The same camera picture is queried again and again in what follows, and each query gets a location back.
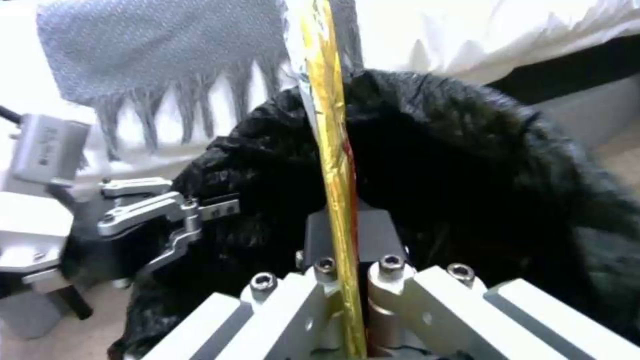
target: white fabric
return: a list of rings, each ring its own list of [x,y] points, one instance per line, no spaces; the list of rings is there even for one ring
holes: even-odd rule
[[[0,3],[0,104],[20,113],[94,124],[93,110],[60,99],[38,41],[36,5],[28,0]],[[433,72],[479,84],[517,66],[640,33],[640,0],[356,0],[356,5],[365,67]],[[295,85],[288,68],[283,65],[283,88]],[[266,100],[257,67],[253,75],[250,108]],[[236,120],[224,77],[209,96],[215,133],[226,135]],[[140,122],[132,107],[125,106],[118,135],[127,151],[123,161],[111,163],[93,126],[85,150],[90,166],[78,174],[79,193],[95,188],[104,176],[173,178],[210,142],[196,124],[192,143],[180,144],[182,127],[172,92],[165,96],[159,117],[160,150],[149,155]],[[12,153],[11,130],[0,121],[0,179]]]

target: gold wrapper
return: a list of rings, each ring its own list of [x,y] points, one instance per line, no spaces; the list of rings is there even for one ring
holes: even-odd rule
[[[355,173],[344,122],[340,58],[329,1],[310,3],[312,6],[302,11],[301,23],[333,248],[342,283],[345,346],[350,358],[364,359],[367,349],[358,290]]]

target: gray knit scarf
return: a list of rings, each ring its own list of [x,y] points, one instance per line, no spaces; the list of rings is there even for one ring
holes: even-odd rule
[[[251,66],[268,94],[280,88],[287,59],[277,0],[55,0],[38,12],[38,34],[62,97],[95,109],[109,158],[118,159],[118,112],[132,101],[150,152],[158,148],[156,113],[176,90],[182,143],[201,107],[214,134],[208,93],[227,75],[237,119],[246,115]],[[331,0],[343,67],[362,67],[355,0]]]

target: black plastic bag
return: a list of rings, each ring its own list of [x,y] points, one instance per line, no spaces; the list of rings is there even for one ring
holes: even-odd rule
[[[431,75],[361,72],[345,97],[358,195],[391,213],[418,269],[462,262],[488,286],[523,277],[639,342],[640,208],[553,122]],[[206,224],[186,257],[136,280],[112,358],[144,354],[214,291],[295,271],[306,217],[325,202],[298,89],[215,139],[174,188],[240,193],[242,215]]]

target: beige floor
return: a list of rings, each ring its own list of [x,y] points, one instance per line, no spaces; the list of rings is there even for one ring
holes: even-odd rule
[[[640,195],[640,122],[597,149],[602,164]],[[65,317],[46,337],[23,341],[8,329],[1,330],[2,360],[92,360],[105,359],[106,349],[121,334],[129,290],[110,284],[91,289],[86,297],[94,315],[79,321]]]
[[[640,196],[640,120],[596,151],[602,165]]]
[[[122,335],[130,290],[102,284],[85,293],[93,316],[80,321],[67,315],[43,338],[24,341],[1,329],[2,360],[106,359],[106,350]]]

